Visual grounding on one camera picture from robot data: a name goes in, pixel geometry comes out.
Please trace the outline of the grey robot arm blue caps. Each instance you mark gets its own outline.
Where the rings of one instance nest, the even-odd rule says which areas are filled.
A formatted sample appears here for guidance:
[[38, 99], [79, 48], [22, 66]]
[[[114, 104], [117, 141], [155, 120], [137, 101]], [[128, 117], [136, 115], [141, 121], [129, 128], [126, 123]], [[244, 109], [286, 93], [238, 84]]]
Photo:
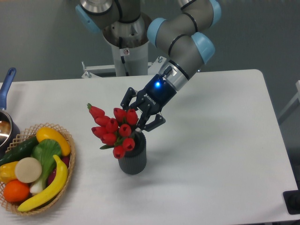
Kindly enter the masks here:
[[148, 45], [168, 55], [158, 73], [136, 91], [129, 88], [124, 110], [141, 111], [137, 131], [151, 131], [165, 122], [162, 108], [215, 53], [203, 31], [221, 17], [215, 0], [180, 0], [181, 14], [172, 20], [150, 19], [138, 0], [82, 0], [75, 10], [84, 26], [101, 32], [112, 48], [117, 76], [148, 73]]

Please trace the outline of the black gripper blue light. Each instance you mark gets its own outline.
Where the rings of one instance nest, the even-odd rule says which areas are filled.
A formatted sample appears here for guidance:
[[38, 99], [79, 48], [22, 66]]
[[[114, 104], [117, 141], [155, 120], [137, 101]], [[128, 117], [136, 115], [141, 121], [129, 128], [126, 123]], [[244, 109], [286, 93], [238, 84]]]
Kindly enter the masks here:
[[[166, 122], [159, 112], [175, 94], [176, 90], [166, 80], [160, 78], [159, 74], [156, 74], [138, 93], [129, 87], [120, 106], [123, 110], [128, 110], [131, 100], [136, 97], [135, 108], [140, 109], [142, 114], [135, 130], [150, 132]], [[150, 116], [154, 114], [156, 114], [154, 120], [147, 124]]]

